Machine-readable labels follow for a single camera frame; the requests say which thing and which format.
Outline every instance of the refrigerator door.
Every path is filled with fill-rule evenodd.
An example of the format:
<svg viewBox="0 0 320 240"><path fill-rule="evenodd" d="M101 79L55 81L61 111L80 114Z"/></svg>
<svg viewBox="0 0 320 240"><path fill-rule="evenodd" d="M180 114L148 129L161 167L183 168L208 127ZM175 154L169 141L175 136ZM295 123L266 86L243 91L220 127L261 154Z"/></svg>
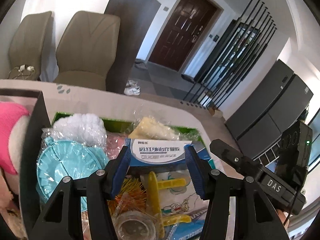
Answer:
<svg viewBox="0 0 320 240"><path fill-rule="evenodd" d="M239 139L242 133L250 129L250 126L268 111L268 107L279 96L292 75L293 71L281 60L273 65L248 99L226 121L226 126L234 138Z"/></svg>
<svg viewBox="0 0 320 240"><path fill-rule="evenodd" d="M312 96L313 93L307 85L295 75L286 91L268 112L281 133L297 120Z"/></svg>
<svg viewBox="0 0 320 240"><path fill-rule="evenodd" d="M242 153L253 159L271 147L280 137L280 131L267 113L237 143Z"/></svg>

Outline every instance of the white table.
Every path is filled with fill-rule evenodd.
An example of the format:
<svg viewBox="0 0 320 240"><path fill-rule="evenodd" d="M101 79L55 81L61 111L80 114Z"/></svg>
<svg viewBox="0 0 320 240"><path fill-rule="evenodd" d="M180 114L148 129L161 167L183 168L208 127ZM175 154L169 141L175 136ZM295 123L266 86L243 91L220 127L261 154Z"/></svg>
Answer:
<svg viewBox="0 0 320 240"><path fill-rule="evenodd" d="M100 117L131 122L144 116L154 116L164 123L196 128L209 149L210 139L201 122L192 114L171 106L111 92L39 81L0 80L0 88L41 90L50 121L53 120L56 112L93 113ZM224 172L221 160L213 154L211 157L216 168ZM230 218L234 218L234 208L232 204ZM229 219L229 225L227 239L232 239L234 219Z"/></svg>

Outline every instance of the chair backrest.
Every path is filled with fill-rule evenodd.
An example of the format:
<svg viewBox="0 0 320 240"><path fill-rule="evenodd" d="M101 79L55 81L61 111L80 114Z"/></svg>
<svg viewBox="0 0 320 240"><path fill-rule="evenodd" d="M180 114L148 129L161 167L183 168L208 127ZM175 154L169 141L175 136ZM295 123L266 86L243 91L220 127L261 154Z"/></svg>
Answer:
<svg viewBox="0 0 320 240"><path fill-rule="evenodd" d="M41 73L41 53L51 11L24 17L9 47L10 67L31 65L36 75Z"/></svg>
<svg viewBox="0 0 320 240"><path fill-rule="evenodd" d="M116 58L120 18L109 14L76 12L59 42L59 72L87 71L103 77Z"/></svg>

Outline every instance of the chair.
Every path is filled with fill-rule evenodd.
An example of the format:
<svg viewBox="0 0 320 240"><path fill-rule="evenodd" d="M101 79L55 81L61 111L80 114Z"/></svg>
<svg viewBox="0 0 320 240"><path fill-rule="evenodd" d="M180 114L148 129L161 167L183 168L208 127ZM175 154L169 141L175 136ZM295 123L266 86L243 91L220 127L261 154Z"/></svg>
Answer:
<svg viewBox="0 0 320 240"><path fill-rule="evenodd" d="M106 77L116 58L120 18L79 11L59 42L55 83L106 90Z"/></svg>
<svg viewBox="0 0 320 240"><path fill-rule="evenodd" d="M29 14L24 17L9 47L10 74L9 79L37 80L41 74L41 54L44 38L49 24L51 11ZM26 65L20 73L21 65Z"/></svg>

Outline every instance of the shoe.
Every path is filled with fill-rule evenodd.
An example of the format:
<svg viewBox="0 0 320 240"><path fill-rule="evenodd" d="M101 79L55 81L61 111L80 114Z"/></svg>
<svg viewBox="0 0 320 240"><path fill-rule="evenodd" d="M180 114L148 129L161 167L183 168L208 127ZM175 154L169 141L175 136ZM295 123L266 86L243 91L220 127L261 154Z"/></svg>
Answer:
<svg viewBox="0 0 320 240"><path fill-rule="evenodd" d="M138 84L137 81L133 81L132 79L128 80L126 87L136 87Z"/></svg>
<svg viewBox="0 0 320 240"><path fill-rule="evenodd" d="M140 95L140 87L128 87L124 89L124 94L127 96L138 96Z"/></svg>

